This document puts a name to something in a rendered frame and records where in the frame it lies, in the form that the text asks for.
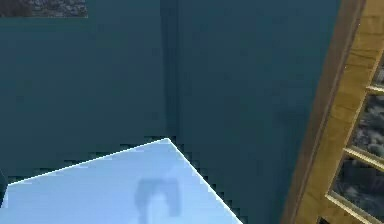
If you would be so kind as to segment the dark framed wall picture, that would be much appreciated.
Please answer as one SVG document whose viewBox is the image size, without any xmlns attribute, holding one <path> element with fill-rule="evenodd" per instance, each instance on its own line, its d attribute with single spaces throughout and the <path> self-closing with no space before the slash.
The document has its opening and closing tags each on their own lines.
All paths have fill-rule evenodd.
<svg viewBox="0 0 384 224">
<path fill-rule="evenodd" d="M 86 0 L 0 0 L 0 18 L 87 18 Z"/>
</svg>

